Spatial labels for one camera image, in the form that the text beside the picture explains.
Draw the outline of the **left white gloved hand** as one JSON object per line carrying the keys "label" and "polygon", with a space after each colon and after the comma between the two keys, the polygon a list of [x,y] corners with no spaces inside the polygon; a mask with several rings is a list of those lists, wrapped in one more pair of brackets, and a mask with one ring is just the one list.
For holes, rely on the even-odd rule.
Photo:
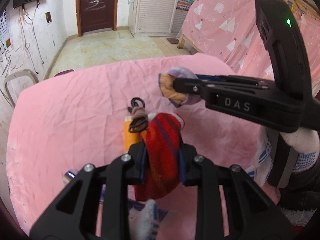
{"label": "left white gloved hand", "polygon": [[153,199],[149,199],[141,211],[135,207],[129,211],[129,230],[131,239],[156,239],[159,231],[159,214]]}

